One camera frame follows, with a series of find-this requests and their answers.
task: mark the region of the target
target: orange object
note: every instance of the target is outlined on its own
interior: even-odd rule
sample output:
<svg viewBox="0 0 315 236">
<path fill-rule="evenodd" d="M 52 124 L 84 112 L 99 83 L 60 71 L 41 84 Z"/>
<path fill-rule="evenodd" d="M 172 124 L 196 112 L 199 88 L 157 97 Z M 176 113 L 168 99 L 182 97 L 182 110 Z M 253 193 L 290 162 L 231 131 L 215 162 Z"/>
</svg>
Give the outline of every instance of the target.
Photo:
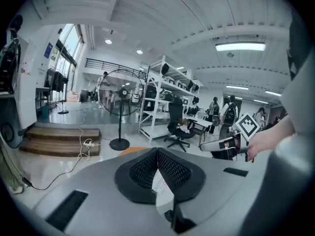
<svg viewBox="0 0 315 236">
<path fill-rule="evenodd" d="M 127 155 L 129 153 L 137 152 L 143 149 L 147 149 L 147 147 L 129 147 L 121 152 L 118 156 Z"/>
</svg>

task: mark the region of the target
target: floor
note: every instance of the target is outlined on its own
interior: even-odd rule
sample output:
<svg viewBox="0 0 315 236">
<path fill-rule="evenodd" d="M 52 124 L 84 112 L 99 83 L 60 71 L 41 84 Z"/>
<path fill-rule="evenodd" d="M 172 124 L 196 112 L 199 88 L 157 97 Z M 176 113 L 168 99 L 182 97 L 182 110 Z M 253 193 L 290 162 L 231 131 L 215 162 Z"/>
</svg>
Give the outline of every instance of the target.
<svg viewBox="0 0 315 236">
<path fill-rule="evenodd" d="M 87 107 L 88 104 L 82 104 L 80 107 L 81 109 L 84 107 Z M 73 105 L 68 104 L 68 109 L 70 107 L 72 108 L 71 110 L 74 111 L 76 107 L 78 107 L 78 103 L 75 103 Z M 80 114 L 80 118 L 82 119 L 82 114 L 81 113 L 89 113 L 86 116 L 86 122 L 87 124 L 88 121 L 95 121 L 93 120 L 93 111 L 94 110 L 85 110 L 85 111 L 77 111 L 76 113 Z M 74 117 L 71 117 L 73 113 L 69 113 L 67 116 L 64 116 L 66 119 L 66 122 L 72 122 L 74 120 Z M 54 118 L 62 118 L 62 116 L 57 115 L 52 113 L 50 116 L 50 119 L 52 121 L 56 120 Z M 26 204 L 29 208 L 33 208 L 35 204 L 49 191 L 54 189 L 57 185 L 59 185 L 61 182 L 63 182 L 65 179 L 71 177 L 72 175 L 76 174 L 79 170 L 83 169 L 84 167 L 91 165 L 96 162 L 100 162 L 103 160 L 108 160 L 111 158 L 116 157 L 121 153 L 121 151 L 115 151 L 112 150 L 109 146 L 109 140 L 112 140 L 114 138 L 117 138 L 118 133 L 117 129 L 118 126 L 115 124 L 112 125 L 93 125 L 95 128 L 99 128 L 101 133 L 102 133 L 102 143 L 100 147 L 100 155 L 99 156 L 94 156 L 90 157 L 88 161 L 86 161 L 85 158 L 81 159 L 81 161 L 77 164 L 75 169 L 68 174 L 61 175 L 59 178 L 57 178 L 53 184 L 47 189 L 47 190 L 35 190 L 33 188 L 25 188 L 24 192 L 22 194 L 17 194 L 15 197 L 22 201 L 24 204 Z M 149 144 L 149 140 L 143 135 L 139 134 L 137 132 L 137 124 L 123 124 L 122 125 L 122 137 L 125 139 L 128 139 L 130 141 L 130 146 L 131 147 L 162 147 L 165 148 L 168 145 L 171 144 L 171 141 L 163 141 L 163 137 L 161 138 L 156 138 L 153 139 L 151 144 Z M 210 135 L 209 133 L 206 134 L 206 142 L 210 141 L 215 141 L 219 138 L 219 132 L 218 128 L 215 129 L 214 135 Z M 199 144 L 199 136 L 194 136 L 190 139 L 185 140 L 190 143 L 190 147 L 188 148 L 185 146 L 187 153 L 199 155 L 199 156 L 205 156 L 205 157 L 212 157 L 210 152 L 203 152 L 200 151 L 198 148 Z M 181 148 L 176 145 L 172 147 L 173 149 L 177 149 L 181 151 Z M 59 175 L 60 173 L 68 172 L 70 171 L 75 163 L 77 162 L 77 158 L 67 158 L 67 157 L 52 157 L 52 156 L 44 156 L 44 155 L 36 155 L 36 154 L 31 154 L 31 153 L 26 153 L 19 151 L 17 157 L 20 159 L 20 163 L 22 165 L 22 168 L 30 178 L 32 184 L 36 188 L 46 188 L 52 181 L 53 179 Z"/>
<path fill-rule="evenodd" d="M 82 114 L 85 114 L 85 124 L 117 124 L 119 123 L 119 116 L 110 114 L 106 109 L 99 109 L 96 102 L 65 102 L 63 109 L 68 110 L 69 113 L 65 115 L 59 115 L 62 109 L 62 104 L 57 104 L 56 108 L 50 111 L 49 117 L 44 118 L 39 116 L 38 122 L 41 123 L 62 123 L 62 124 L 79 124 L 82 121 Z M 139 111 L 132 113 L 130 116 L 122 116 L 122 123 L 138 123 Z"/>
</svg>

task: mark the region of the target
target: dark hair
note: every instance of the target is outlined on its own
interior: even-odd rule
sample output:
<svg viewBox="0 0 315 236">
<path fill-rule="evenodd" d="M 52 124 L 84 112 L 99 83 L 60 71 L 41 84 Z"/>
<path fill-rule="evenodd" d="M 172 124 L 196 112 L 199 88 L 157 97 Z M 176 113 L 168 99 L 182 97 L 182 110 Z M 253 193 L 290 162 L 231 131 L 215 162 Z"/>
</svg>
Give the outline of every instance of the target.
<svg viewBox="0 0 315 236">
<path fill-rule="evenodd" d="M 235 102 L 235 96 L 234 95 L 231 95 L 230 102 Z"/>
<path fill-rule="evenodd" d="M 260 111 L 262 111 L 263 113 L 265 113 L 265 109 L 263 107 L 259 108 L 257 113 L 259 113 Z"/>
<path fill-rule="evenodd" d="M 21 15 L 17 15 L 10 23 L 10 28 L 13 28 L 16 31 L 18 31 L 21 28 L 22 23 L 23 17 Z"/>
</svg>

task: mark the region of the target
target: brown wooden platform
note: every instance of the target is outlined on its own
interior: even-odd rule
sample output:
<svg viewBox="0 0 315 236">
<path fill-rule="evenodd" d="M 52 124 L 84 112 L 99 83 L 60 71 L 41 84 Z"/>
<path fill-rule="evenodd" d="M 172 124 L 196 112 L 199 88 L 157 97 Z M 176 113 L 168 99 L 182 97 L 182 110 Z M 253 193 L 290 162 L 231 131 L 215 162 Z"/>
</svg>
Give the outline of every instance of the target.
<svg viewBox="0 0 315 236">
<path fill-rule="evenodd" d="M 87 138 L 91 138 L 95 144 L 100 144 L 100 132 L 98 129 L 83 129 L 82 145 Z M 79 129 L 39 128 L 34 127 L 27 131 L 30 139 L 24 138 L 20 150 L 50 156 L 75 157 L 80 153 L 79 137 L 82 132 Z M 82 152 L 88 152 L 83 146 Z M 100 146 L 90 148 L 90 156 L 97 156 Z"/>
</svg>

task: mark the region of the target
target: fan base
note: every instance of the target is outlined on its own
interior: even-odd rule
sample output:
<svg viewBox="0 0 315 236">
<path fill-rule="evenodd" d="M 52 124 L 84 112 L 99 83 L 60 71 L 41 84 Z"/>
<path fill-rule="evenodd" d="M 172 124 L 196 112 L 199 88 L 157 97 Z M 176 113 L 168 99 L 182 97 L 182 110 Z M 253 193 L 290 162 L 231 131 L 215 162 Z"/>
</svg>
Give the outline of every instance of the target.
<svg viewBox="0 0 315 236">
<path fill-rule="evenodd" d="M 59 115 L 64 115 L 64 114 L 68 114 L 68 113 L 69 113 L 68 110 L 63 110 L 63 111 L 58 112 Z"/>
<path fill-rule="evenodd" d="M 109 146 L 113 149 L 113 150 L 125 150 L 126 148 L 129 148 L 130 146 L 130 142 L 126 139 L 114 139 L 109 143 Z"/>
</svg>

